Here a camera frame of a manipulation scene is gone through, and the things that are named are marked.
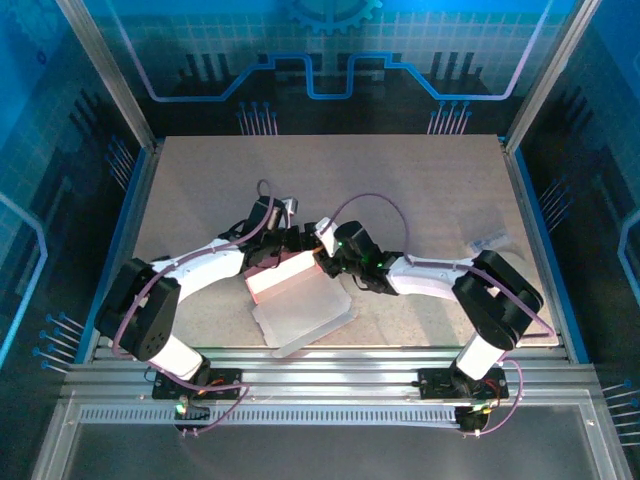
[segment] gear logo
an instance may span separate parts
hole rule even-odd
[[[58,31],[60,10],[55,0],[0,0],[0,13],[13,20],[38,46]]]
[[[382,7],[380,0],[288,0],[289,19],[301,27],[311,27],[313,33],[336,31],[347,33],[358,28],[362,20],[373,18],[373,10]]]

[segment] glass panel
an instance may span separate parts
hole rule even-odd
[[[574,3],[87,2],[157,135],[504,134]]]
[[[0,2],[0,64],[0,464],[29,478],[139,146],[55,2]]]
[[[640,373],[638,25],[637,2],[600,4],[522,145],[585,346],[605,387]],[[631,463],[640,465],[638,458]]]

